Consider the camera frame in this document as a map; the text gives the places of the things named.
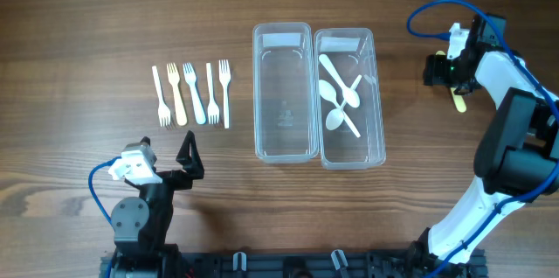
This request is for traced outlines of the yellow green spoon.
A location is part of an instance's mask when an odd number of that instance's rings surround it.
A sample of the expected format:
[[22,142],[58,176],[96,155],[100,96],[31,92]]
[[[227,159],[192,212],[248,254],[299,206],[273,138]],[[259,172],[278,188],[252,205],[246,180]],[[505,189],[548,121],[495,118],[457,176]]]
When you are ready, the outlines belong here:
[[459,83],[457,81],[457,77],[455,76],[455,67],[452,64],[452,61],[446,57],[446,54],[443,51],[436,52],[435,60],[433,82],[437,83],[440,86],[444,85],[448,87],[455,108],[460,113],[465,113],[466,104],[464,102],[464,99],[462,98],[462,95],[457,93],[457,90],[459,89]]

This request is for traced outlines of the white spoon wide handle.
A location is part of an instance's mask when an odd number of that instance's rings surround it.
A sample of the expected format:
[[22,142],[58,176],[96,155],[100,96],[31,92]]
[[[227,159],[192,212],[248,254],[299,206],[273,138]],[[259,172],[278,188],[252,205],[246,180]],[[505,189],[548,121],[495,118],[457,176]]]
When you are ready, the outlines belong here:
[[348,87],[344,81],[342,80],[340,74],[337,72],[334,64],[332,63],[331,59],[328,57],[327,54],[321,54],[318,57],[320,63],[326,69],[326,71],[331,75],[334,81],[337,83],[339,88],[342,91],[342,95],[344,100],[352,107],[358,108],[360,106],[360,98],[356,92],[356,90],[351,89]]

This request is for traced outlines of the white spoon thin handle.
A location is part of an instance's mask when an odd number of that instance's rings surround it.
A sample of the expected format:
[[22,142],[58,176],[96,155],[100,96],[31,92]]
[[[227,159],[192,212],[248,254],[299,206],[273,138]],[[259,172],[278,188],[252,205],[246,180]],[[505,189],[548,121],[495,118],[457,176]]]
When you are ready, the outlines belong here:
[[[358,75],[355,79],[355,81],[353,82],[353,84],[351,85],[350,89],[351,90],[355,90],[358,86],[358,84],[360,83],[362,79],[361,74]],[[345,112],[343,111],[343,108],[345,106],[347,102],[344,101],[340,107],[333,109],[331,112],[328,113],[327,119],[326,119],[326,127],[328,130],[334,130],[339,128],[342,123],[345,121]],[[351,129],[354,132],[357,132],[357,134],[355,134],[357,137],[360,137],[360,134],[358,133],[358,130],[355,128],[355,130]]]

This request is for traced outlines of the white spoon bowl up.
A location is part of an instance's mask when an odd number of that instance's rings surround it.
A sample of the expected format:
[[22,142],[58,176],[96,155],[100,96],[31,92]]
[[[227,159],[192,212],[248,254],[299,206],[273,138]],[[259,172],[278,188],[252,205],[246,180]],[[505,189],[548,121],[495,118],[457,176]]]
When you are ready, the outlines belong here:
[[[331,102],[335,105],[334,109],[340,107],[341,104],[339,104],[338,101],[337,101],[337,92],[329,82],[327,82],[325,80],[319,80],[319,92],[320,92],[320,96],[321,96],[322,99],[324,99],[326,101],[329,101],[329,102]],[[351,129],[355,130],[356,126],[355,126],[354,123],[351,124],[352,121],[351,121],[351,119],[349,118],[349,116],[347,115],[346,112],[345,112],[345,122],[349,126],[349,129],[350,129],[350,126],[351,126]]]

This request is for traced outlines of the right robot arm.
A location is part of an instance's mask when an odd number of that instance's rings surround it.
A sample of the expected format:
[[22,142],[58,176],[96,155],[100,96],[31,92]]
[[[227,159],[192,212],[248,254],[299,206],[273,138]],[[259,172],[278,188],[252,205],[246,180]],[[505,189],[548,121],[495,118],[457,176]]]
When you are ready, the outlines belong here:
[[474,17],[443,34],[447,52],[428,56],[427,86],[446,86],[456,95],[484,88],[496,115],[476,150],[470,186],[451,211],[411,243],[406,265],[428,275],[465,271],[474,248],[510,213],[540,195],[558,190],[549,175],[558,169],[558,98],[536,85],[523,59],[507,51],[506,20]]

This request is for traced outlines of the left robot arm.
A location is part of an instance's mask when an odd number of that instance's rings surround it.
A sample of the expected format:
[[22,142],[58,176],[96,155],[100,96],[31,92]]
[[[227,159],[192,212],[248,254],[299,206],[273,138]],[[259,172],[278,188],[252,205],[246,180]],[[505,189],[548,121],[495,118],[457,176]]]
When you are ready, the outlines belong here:
[[109,174],[139,191],[136,197],[121,200],[112,210],[114,254],[106,277],[193,277],[194,270],[183,258],[178,245],[166,242],[174,214],[176,191],[189,190],[204,177],[195,134],[188,131],[176,161],[179,170],[157,171],[150,139],[130,143],[110,165]]

